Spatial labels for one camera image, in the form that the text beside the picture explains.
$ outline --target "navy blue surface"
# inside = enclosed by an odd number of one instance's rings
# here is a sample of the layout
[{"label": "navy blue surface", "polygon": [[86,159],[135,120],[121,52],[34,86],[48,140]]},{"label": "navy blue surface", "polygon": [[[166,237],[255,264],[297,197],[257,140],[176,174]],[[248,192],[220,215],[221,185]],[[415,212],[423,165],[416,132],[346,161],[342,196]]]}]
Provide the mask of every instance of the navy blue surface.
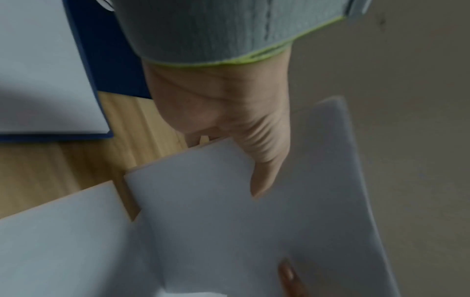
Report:
[{"label": "navy blue surface", "polygon": [[140,59],[114,16],[96,0],[64,0],[98,91],[150,98]]},{"label": "navy blue surface", "polygon": [[[77,29],[75,23],[71,20],[70,16],[70,8],[67,5],[68,0],[63,0],[65,12],[69,19],[70,29],[72,30],[73,37],[75,38],[75,43],[78,48],[78,52],[80,53],[80,57],[82,59],[83,66],[85,68],[85,72],[88,76],[88,80],[90,85],[93,89],[93,94],[98,101],[98,105],[101,109],[101,112],[105,116],[106,122],[109,122],[104,114],[103,107],[98,100],[98,93],[96,91],[96,84],[94,83],[94,79],[92,76],[90,65],[85,57],[84,49],[81,44],[80,36],[77,34]],[[105,139],[105,138],[112,138],[114,136],[113,131],[111,131],[111,127],[108,133],[100,133],[100,134],[0,134],[0,142],[52,142],[52,141],[71,141],[71,140],[94,140],[94,139]]]}]

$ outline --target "gray floor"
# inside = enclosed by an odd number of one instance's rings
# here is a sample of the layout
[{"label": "gray floor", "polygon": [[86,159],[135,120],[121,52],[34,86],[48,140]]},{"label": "gray floor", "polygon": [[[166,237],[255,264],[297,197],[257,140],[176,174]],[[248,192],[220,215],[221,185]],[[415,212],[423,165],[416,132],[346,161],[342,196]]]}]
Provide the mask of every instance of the gray floor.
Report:
[{"label": "gray floor", "polygon": [[470,292],[470,2],[374,0],[294,44],[293,110],[348,99],[403,296]]}]

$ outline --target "yellow-green trim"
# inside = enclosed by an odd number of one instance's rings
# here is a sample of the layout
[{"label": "yellow-green trim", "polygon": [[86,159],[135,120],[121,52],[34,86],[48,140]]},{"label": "yellow-green trim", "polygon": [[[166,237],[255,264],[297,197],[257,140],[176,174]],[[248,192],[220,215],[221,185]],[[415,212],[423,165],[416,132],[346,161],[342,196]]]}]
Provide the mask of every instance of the yellow-green trim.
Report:
[{"label": "yellow-green trim", "polygon": [[289,39],[288,41],[284,41],[280,44],[273,45],[269,48],[263,48],[263,49],[257,50],[255,52],[249,53],[247,55],[244,55],[244,56],[238,57],[238,58],[233,58],[233,59],[223,60],[223,61],[217,61],[217,62],[198,63],[198,64],[167,64],[167,63],[162,63],[162,62],[153,62],[153,61],[150,61],[150,62],[153,63],[153,64],[156,64],[156,65],[175,67],[175,68],[209,67],[209,66],[218,66],[218,65],[242,65],[242,64],[254,63],[254,62],[258,62],[258,61],[265,60],[267,58],[273,57],[277,54],[280,54],[281,52],[286,50],[292,44],[292,42],[294,42],[294,40],[296,40],[297,38],[300,38],[300,37],[302,37],[306,34],[309,34],[313,31],[324,28],[324,27],[326,27],[326,26],[328,26],[332,23],[341,21],[345,18],[346,18],[345,16],[334,18],[334,19],[332,19],[328,22],[325,22],[325,23],[321,24],[318,27],[315,27],[313,29],[302,32],[302,33],[296,35],[295,37]]}]

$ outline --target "sleeve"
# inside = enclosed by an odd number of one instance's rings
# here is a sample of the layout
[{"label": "sleeve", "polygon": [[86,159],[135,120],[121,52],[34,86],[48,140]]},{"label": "sleeve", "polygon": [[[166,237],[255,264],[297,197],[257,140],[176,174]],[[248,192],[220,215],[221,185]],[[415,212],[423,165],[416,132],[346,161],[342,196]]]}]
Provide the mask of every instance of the sleeve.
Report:
[{"label": "sleeve", "polygon": [[351,0],[113,0],[131,47],[171,66],[249,63],[344,18]]}]

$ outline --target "wooden table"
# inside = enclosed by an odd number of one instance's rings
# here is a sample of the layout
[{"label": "wooden table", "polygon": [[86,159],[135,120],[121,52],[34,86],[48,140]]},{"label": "wooden table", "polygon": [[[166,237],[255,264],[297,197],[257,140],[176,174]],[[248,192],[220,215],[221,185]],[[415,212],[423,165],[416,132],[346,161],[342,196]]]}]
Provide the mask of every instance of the wooden table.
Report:
[{"label": "wooden table", "polygon": [[139,208],[127,169],[187,148],[152,100],[100,92],[115,136],[106,140],[0,144],[0,218],[113,180],[130,217]]}]

